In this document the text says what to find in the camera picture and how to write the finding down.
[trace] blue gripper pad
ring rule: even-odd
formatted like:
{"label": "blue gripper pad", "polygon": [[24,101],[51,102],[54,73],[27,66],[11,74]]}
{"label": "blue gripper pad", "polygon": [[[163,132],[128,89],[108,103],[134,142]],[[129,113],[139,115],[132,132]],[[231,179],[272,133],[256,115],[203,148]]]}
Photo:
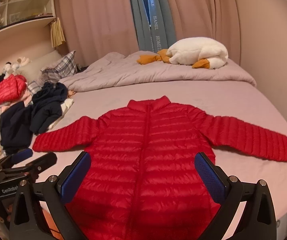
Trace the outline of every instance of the blue gripper pad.
{"label": "blue gripper pad", "polygon": [[62,183],[60,197],[63,204],[72,201],[90,168],[90,164],[90,154],[87,153],[79,160],[77,165],[72,169],[65,181]]}
{"label": "blue gripper pad", "polygon": [[25,150],[18,152],[16,154],[12,154],[11,155],[11,163],[13,165],[15,165],[15,164],[18,164],[20,162],[23,162],[24,160],[32,157],[32,154],[33,154],[33,152],[30,148],[25,149]]}
{"label": "blue gripper pad", "polygon": [[195,156],[195,169],[204,182],[213,201],[222,205],[226,199],[225,186],[201,154],[196,154]]}

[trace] pink curtain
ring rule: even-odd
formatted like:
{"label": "pink curtain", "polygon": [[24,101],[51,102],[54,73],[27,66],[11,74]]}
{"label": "pink curtain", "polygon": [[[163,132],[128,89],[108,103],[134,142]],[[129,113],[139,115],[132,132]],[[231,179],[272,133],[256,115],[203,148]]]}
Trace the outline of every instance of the pink curtain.
{"label": "pink curtain", "polygon": [[109,52],[138,51],[130,0],[54,0],[69,50],[84,66]]}
{"label": "pink curtain", "polygon": [[177,40],[210,37],[223,43],[240,62],[240,27],[235,0],[168,0]]}

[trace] hanging yellow fabric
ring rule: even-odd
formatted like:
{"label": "hanging yellow fabric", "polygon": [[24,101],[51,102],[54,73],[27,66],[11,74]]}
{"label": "hanging yellow fabric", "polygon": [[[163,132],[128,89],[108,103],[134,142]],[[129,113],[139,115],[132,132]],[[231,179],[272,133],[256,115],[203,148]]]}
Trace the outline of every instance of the hanging yellow fabric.
{"label": "hanging yellow fabric", "polygon": [[58,47],[64,42],[66,42],[59,18],[51,24],[50,34],[51,45],[53,48]]}

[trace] mattress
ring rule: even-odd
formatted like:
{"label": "mattress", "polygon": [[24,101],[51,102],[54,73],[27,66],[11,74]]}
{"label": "mattress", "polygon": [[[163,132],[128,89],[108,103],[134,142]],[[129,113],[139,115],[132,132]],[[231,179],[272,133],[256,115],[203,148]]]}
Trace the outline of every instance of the mattress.
{"label": "mattress", "polygon": [[[126,106],[131,99],[157,99],[163,95],[172,102],[190,104],[208,114],[234,116],[287,135],[287,122],[277,109],[255,87],[241,81],[154,82],[77,93],[73,97],[75,103],[54,130],[71,124],[83,115],[98,118],[111,109]],[[74,161],[81,150],[57,153],[57,164],[42,172],[37,181],[45,181],[53,174],[58,175],[65,166]],[[284,235],[287,235],[287,232],[284,232],[287,230],[287,163],[261,160],[223,147],[215,148],[214,153],[216,165],[228,176],[235,175],[241,181],[251,183],[256,183],[259,179],[267,181],[276,219],[280,220],[278,228],[284,228],[278,233],[280,237],[283,236],[279,239],[283,239]],[[25,163],[43,154],[34,153]],[[45,203],[42,203],[42,206],[47,209]],[[224,239],[233,235],[243,208],[244,203],[241,203]]]}

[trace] plaid pillow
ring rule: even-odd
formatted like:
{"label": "plaid pillow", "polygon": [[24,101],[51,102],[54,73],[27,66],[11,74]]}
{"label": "plaid pillow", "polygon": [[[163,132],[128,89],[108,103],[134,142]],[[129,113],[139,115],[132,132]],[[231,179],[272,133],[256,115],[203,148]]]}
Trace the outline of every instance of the plaid pillow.
{"label": "plaid pillow", "polygon": [[75,62],[75,52],[68,53],[62,59],[52,64],[52,66],[42,70],[37,81],[38,85],[42,86],[45,82],[57,83],[62,78],[76,74],[78,69]]}
{"label": "plaid pillow", "polygon": [[31,81],[30,83],[28,83],[27,89],[33,96],[35,93],[41,90],[41,87],[37,84],[36,81]]}

